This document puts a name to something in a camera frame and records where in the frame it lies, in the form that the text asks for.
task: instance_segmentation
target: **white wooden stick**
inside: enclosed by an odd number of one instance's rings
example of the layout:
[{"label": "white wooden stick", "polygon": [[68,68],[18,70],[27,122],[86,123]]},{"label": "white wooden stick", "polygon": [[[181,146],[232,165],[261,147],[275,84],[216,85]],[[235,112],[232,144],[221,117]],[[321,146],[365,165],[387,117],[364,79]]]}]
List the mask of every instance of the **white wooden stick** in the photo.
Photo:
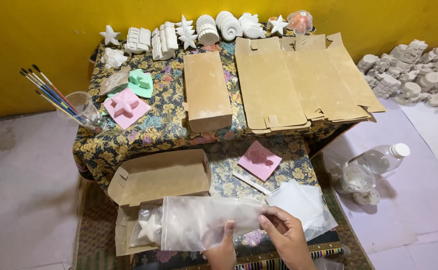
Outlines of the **white wooden stick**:
[{"label": "white wooden stick", "polygon": [[246,184],[250,185],[251,187],[254,187],[255,189],[257,189],[262,194],[264,194],[264,195],[271,194],[271,192],[269,190],[267,190],[264,187],[259,186],[257,183],[253,182],[252,180],[247,179],[246,176],[240,175],[240,174],[238,174],[236,172],[233,172],[233,175],[235,177],[237,177],[239,180],[241,180],[241,181],[245,182]]}]

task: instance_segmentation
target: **finger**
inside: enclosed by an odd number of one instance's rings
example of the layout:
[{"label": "finger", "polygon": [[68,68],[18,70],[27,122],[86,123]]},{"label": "finger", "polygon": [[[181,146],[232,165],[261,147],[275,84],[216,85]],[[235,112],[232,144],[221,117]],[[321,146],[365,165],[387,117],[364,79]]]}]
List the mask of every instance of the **finger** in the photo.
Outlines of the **finger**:
[{"label": "finger", "polygon": [[294,218],[290,213],[282,210],[277,206],[263,206],[262,213],[274,215],[284,222]]},{"label": "finger", "polygon": [[281,237],[283,237],[282,234],[276,230],[276,227],[272,225],[271,221],[264,215],[259,216],[259,222],[261,223],[262,228],[269,234],[273,243],[279,241]]},{"label": "finger", "polygon": [[234,220],[228,220],[224,226],[224,237],[222,238],[223,244],[233,244],[234,235]]}]

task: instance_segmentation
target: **white floor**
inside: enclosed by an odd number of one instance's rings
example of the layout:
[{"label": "white floor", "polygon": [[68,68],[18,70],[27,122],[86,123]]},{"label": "white floor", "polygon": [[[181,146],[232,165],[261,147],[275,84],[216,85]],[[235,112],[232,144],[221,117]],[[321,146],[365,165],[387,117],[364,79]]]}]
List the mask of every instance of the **white floor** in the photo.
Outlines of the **white floor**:
[{"label": "white floor", "polygon": [[363,122],[324,150],[332,174],[335,163],[376,145],[408,144],[411,155],[377,186],[381,202],[359,207],[341,196],[342,207],[376,270],[438,269],[438,160],[402,110],[383,100],[377,123]]},{"label": "white floor", "polygon": [[76,132],[55,112],[0,122],[0,270],[72,264]]},{"label": "white floor", "polygon": [[[407,143],[411,156],[378,185],[376,207],[341,197],[377,270],[438,269],[438,161],[389,100],[324,151],[328,166],[378,144]],[[77,126],[55,112],[0,122],[0,270],[68,270],[76,229]]]}]

